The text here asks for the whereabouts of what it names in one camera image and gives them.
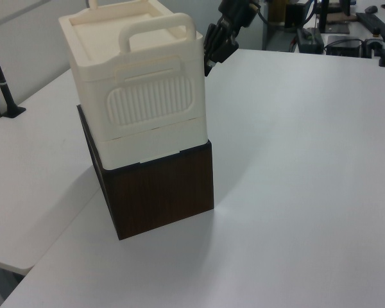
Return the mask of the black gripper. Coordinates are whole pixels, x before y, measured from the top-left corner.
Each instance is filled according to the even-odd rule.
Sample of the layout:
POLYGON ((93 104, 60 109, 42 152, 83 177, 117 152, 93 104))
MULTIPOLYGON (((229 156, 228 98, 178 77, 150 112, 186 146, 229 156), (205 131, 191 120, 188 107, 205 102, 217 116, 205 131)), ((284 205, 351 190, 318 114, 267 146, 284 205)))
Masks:
POLYGON ((238 49, 235 34, 232 22, 224 16, 209 25, 203 43, 205 77, 217 63, 223 63, 238 49))

